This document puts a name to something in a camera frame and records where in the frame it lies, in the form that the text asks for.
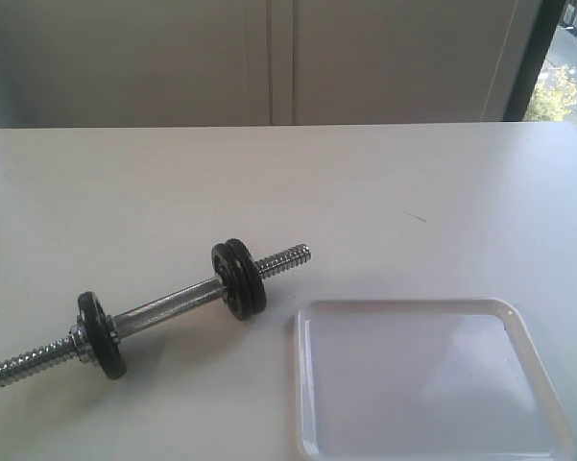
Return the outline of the black weight plate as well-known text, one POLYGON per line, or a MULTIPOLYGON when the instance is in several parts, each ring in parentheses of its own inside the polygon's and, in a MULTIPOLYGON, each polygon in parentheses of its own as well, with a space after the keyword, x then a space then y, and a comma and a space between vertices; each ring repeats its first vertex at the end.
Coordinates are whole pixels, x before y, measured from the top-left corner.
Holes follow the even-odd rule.
POLYGON ((254 264, 250 251, 241 240, 231 238, 226 241, 226 244, 235 252, 237 259, 244 267, 252 293, 252 315, 258 315, 262 313, 267 306, 267 296, 263 279, 254 264))

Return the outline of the chrome threaded dumbbell bar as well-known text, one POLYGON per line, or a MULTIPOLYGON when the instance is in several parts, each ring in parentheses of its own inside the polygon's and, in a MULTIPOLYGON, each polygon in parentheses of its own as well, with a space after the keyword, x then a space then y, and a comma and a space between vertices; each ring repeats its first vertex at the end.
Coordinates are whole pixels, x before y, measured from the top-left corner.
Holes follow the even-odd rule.
MULTIPOLYGON (((254 264, 263 279, 263 283, 266 279, 299 267, 307 263, 310 259, 311 251, 308 246, 303 243, 258 260, 253 258, 254 264)), ((210 279, 122 312, 116 316, 108 315, 106 311, 103 310, 109 317, 109 332, 120 351, 120 344, 124 339, 207 303, 212 303, 217 300, 225 303, 225 294, 225 287, 220 277, 214 272, 213 277, 210 279)), ((84 326, 79 308, 74 325, 84 326)), ((7 387, 22 379, 39 374, 68 360, 78 359, 69 338, 69 330, 64 337, 58 340, 1 361, 0 388, 7 387)), ((90 363, 100 366, 96 362, 94 354, 92 357, 93 359, 90 363)))

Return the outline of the black weight plate right end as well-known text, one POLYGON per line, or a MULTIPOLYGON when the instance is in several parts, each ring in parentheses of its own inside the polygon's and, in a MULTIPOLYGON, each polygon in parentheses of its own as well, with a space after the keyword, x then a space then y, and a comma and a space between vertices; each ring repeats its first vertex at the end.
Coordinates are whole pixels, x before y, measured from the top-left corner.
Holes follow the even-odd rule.
POLYGON ((252 317, 252 293, 248 278, 235 252, 226 242, 216 244, 211 250, 214 272, 225 287, 225 304, 239 321, 252 317))

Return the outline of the black weight plate end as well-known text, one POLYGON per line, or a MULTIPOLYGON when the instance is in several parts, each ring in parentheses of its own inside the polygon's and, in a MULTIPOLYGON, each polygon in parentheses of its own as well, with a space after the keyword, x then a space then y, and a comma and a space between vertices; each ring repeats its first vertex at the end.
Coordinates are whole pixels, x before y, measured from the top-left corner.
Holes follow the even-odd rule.
POLYGON ((214 272, 225 287, 225 304, 239 321, 252 317, 252 293, 248 278, 235 252, 226 242, 216 244, 211 250, 214 272))
POLYGON ((109 317, 105 314, 96 295, 83 292, 78 297, 78 308, 82 316, 87 342, 91 346, 96 362, 110 380, 122 377, 126 363, 109 332, 109 317))

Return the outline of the white plastic tray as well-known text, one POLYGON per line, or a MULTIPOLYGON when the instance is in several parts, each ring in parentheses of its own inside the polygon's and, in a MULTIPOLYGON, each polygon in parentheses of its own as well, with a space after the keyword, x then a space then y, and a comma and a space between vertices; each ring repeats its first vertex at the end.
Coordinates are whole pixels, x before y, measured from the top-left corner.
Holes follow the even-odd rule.
POLYGON ((499 299, 319 300, 295 319, 307 460, 572 460, 519 312, 499 299))

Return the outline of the black weight plate left end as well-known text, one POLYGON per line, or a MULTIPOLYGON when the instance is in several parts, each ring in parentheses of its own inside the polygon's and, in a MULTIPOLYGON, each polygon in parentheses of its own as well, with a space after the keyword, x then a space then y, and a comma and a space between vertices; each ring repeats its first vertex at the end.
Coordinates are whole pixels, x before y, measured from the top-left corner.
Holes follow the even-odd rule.
POLYGON ((109 317, 105 314, 96 295, 83 292, 78 297, 78 308, 82 316, 87 342, 91 346, 96 362, 110 380, 122 377, 126 363, 109 332, 109 317))

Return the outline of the chrome collar nut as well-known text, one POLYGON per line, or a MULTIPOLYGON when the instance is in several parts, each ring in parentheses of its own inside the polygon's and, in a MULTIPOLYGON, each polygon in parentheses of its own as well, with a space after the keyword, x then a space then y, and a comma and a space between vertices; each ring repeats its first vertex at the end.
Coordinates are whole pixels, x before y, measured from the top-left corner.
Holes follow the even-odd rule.
POLYGON ((80 325, 72 326, 69 330, 69 338, 77 358, 84 364, 90 363, 93 359, 93 353, 91 352, 91 346, 84 327, 80 325))

